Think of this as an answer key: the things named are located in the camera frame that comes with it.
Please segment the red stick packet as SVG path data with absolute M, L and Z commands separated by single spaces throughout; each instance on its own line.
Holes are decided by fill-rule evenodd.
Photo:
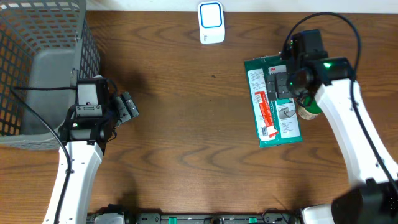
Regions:
M 270 139 L 274 139 L 279 131 L 274 127 L 274 120 L 267 100 L 266 92 L 257 91 L 254 93 L 254 96 L 259 105 L 263 122 L 263 125 L 261 126 L 262 137 L 265 137 L 266 141 L 269 141 Z

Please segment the green lid jar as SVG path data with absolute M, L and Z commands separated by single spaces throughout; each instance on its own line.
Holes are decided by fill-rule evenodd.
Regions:
M 322 113 L 317 102 L 310 96 L 300 101 L 297 108 L 297 114 L 306 120 L 313 120 Z

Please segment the green white 3M package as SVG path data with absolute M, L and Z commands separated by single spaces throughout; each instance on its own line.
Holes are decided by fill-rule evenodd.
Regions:
M 265 137 L 262 137 L 261 133 L 263 122 L 254 93 L 257 91 L 265 91 L 267 95 L 266 76 L 277 72 L 286 72 L 285 62 L 281 61 L 277 55 L 266 56 L 246 60 L 244 62 L 244 67 L 246 69 L 246 77 L 249 85 L 259 146 L 271 147 L 303 141 L 293 98 L 269 101 L 267 96 L 274 120 L 274 127 L 279 131 L 279 133 L 274 137 L 274 139 L 270 139 L 269 141 L 266 141 Z

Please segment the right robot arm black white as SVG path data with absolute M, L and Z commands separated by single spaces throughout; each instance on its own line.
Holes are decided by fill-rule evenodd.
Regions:
M 297 68 L 269 68 L 269 83 L 282 92 L 313 97 L 326 116 L 345 160 L 350 190 L 331 204 L 302 210 L 303 223 L 397 223 L 397 162 L 371 121 L 346 58 L 310 60 Z

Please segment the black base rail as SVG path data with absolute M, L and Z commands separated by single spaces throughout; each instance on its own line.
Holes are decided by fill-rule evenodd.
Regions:
M 87 223 L 92 224 L 299 224 L 298 216 L 283 213 L 265 215 L 161 215 L 158 213 L 140 213 L 121 215 L 104 213 L 88 215 Z

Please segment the grey plastic mesh basket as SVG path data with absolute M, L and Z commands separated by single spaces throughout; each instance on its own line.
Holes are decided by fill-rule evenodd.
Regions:
M 80 79 L 100 74 L 85 0 L 1 1 L 1 144 L 30 150 L 59 144 L 54 130 L 75 102 Z

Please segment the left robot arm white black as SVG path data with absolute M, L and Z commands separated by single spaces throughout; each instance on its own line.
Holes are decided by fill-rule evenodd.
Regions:
M 64 125 L 69 125 L 72 122 L 70 120 L 77 117 L 76 110 L 83 109 L 84 106 L 96 107 L 94 104 L 72 105 L 68 109 Z M 139 115 L 128 92 L 115 96 L 111 100 L 111 109 L 119 116 L 116 124 L 111 125 L 111 131 Z M 82 127 L 77 124 L 77 121 L 71 123 L 72 131 L 73 128 Z M 60 145 L 57 178 L 43 223 L 86 223 L 95 175 L 102 163 L 109 139 L 77 141 L 71 136 L 72 134 L 67 135 L 67 141 Z

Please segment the white barcode scanner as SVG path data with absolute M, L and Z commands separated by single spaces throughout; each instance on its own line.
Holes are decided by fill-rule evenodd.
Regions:
M 200 42 L 204 45 L 222 43 L 226 33 L 222 3 L 219 1 L 201 2 L 197 11 Z

